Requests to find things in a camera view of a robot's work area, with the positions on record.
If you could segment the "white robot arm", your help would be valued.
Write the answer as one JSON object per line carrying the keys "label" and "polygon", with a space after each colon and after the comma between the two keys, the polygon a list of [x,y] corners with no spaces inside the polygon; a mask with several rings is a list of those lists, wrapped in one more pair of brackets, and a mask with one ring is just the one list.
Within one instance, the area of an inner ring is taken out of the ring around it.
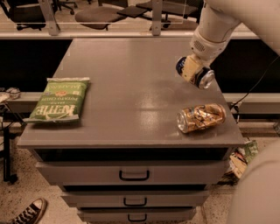
{"label": "white robot arm", "polygon": [[[280,53],[280,0],[204,0],[183,77],[190,80],[210,66],[239,24],[245,24],[275,53]],[[280,224],[279,140],[259,152],[241,176],[227,224]]]}

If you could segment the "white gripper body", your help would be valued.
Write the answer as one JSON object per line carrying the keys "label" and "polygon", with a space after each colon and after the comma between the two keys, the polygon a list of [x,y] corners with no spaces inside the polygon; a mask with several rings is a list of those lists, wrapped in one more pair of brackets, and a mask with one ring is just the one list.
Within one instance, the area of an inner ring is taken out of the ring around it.
{"label": "white gripper body", "polygon": [[189,56],[189,60],[198,67],[209,67],[225,50],[228,42],[229,39],[221,42],[207,40],[200,34],[200,29],[197,28],[190,42],[192,54]]}

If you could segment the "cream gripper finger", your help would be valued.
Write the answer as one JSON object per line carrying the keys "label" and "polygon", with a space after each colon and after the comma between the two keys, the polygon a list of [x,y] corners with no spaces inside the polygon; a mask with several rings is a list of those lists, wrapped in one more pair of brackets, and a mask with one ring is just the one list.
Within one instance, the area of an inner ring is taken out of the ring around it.
{"label": "cream gripper finger", "polygon": [[183,78],[193,85],[206,85],[209,69],[195,54],[186,57],[183,68]]}

